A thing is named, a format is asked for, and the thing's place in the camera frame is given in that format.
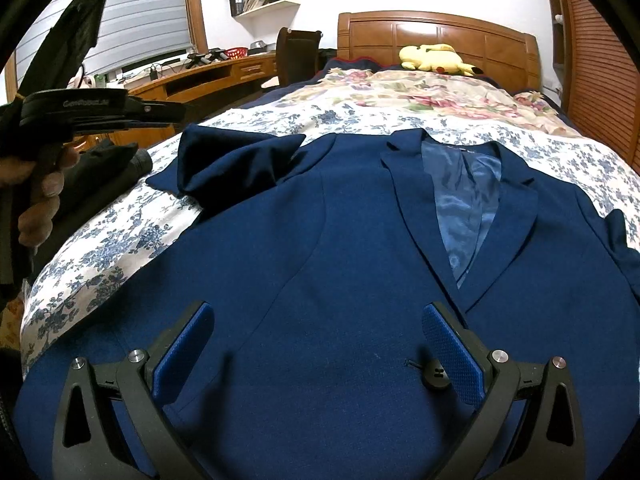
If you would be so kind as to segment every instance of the blazer lapel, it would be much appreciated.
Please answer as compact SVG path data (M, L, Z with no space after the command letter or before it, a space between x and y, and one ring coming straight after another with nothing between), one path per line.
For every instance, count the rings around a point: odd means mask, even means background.
M515 259L538 214L534 173L526 163L498 144L502 162L500 203L489 232L462 283L461 307L468 312Z
M420 147L424 134L421 128L393 133L381 159L391 173L402 218L415 244L449 296L450 303L457 305L460 293L440 236L433 181L422 165Z

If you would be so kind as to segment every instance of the floral bedsheet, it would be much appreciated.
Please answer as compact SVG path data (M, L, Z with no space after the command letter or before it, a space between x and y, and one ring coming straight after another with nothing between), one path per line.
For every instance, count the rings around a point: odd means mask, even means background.
M305 86L277 101L287 108L300 103L393 108L429 117L491 119L526 130L561 137L580 137L567 126L539 92L512 97L481 79L406 70L334 68L317 85Z
M640 177L599 142L406 107L364 107L315 99L280 104L230 110L204 124L276 136L302 133L305 142L330 132L388 135L418 127L451 144L497 140L530 167L580 186L601 215L622 209L629 244L640 249ZM150 150L154 172L173 160L179 139L175 136ZM60 335L99 308L139 268L173 243L199 211L191 199L156 191L142 179L78 230L26 295L20 340L24 374Z

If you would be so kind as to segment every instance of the hand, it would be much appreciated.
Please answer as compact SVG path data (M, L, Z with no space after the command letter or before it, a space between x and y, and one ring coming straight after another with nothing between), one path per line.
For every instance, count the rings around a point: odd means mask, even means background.
M58 169L66 170L74 166L79 155L72 147L67 146L58 158ZM20 160L14 156L0 158L0 187L16 186L28 179L35 162ZM18 218L18 241L26 247L37 247L51 234L53 224L51 219L60 207L58 195L65 184L62 171L49 173L42 179L43 199L32 205Z

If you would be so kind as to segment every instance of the white shelf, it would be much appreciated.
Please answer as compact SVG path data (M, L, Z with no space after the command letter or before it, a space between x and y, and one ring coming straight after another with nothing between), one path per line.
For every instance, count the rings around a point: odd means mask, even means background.
M256 18L260 16L264 12L269 12L275 8L277 9L285 9L286 7L298 6L299 3L291 2L289 0L279 0L277 2L271 2L270 4L263 5L258 7L257 9L249 10L248 12L243 12L242 14L238 14L236 18Z

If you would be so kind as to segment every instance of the bed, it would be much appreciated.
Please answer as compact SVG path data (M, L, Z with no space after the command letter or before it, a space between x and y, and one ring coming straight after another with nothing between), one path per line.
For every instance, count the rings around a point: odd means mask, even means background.
M452 44L495 84L393 67L402 46L431 43ZM307 84L272 92L249 108L203 124L276 136L302 133L305 142L330 132L388 135L416 127L451 144L497 140L530 167L580 186L600 215L622 209L628 243L640 249L640 178L613 150L581 136L542 98L533 36L450 14L343 13L338 58ZM179 142L180 135L150 150L154 174L172 163ZM199 213L192 199L154 190L143 179L78 230L25 297L24 374Z

